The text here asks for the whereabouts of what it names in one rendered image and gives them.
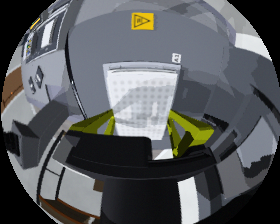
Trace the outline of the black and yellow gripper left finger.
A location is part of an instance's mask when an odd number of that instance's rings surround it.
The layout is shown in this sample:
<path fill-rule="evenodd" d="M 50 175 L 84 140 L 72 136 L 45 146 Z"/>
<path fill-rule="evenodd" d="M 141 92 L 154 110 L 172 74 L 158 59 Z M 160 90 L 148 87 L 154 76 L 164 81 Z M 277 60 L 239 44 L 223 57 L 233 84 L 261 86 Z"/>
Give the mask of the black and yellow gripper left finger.
<path fill-rule="evenodd" d="M 98 128 L 101 127 L 109 119 L 110 121 L 104 134 L 113 135 L 115 123 L 116 123 L 113 109 L 110 109 L 96 116 L 90 117 L 88 119 L 82 120 L 75 124 L 72 124 L 69 130 L 98 134 L 97 133 Z"/>

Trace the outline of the white pcr plate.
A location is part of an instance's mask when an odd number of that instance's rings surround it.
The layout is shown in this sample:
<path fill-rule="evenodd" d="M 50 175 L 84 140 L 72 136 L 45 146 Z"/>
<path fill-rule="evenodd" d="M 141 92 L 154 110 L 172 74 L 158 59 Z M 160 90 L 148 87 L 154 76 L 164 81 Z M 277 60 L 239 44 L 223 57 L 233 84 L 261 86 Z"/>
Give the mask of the white pcr plate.
<path fill-rule="evenodd" d="M 176 80 L 173 70 L 108 70 L 108 90 L 119 135 L 162 140 Z"/>
<path fill-rule="evenodd" d="M 56 24 L 56 20 L 57 19 L 54 19 L 53 21 L 51 21 L 50 23 L 48 23 L 45 26 L 41 48 L 51 44 L 51 40 L 52 40 L 52 36 L 53 36 L 53 31 L 54 31 L 54 27 L 55 27 L 55 24 Z"/>

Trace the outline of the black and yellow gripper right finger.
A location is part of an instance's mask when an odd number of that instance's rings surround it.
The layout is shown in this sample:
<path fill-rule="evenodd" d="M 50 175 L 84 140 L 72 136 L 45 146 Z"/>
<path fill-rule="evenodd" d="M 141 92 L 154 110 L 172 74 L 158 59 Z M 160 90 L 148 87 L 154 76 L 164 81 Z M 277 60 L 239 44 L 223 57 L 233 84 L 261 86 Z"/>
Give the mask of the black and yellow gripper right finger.
<path fill-rule="evenodd" d="M 182 140 L 172 119 L 185 129 L 185 134 Z M 211 125 L 183 115 L 172 109 L 170 109 L 169 112 L 167 126 L 171 141 L 173 158 L 181 157 L 191 146 L 204 144 L 214 132 Z"/>

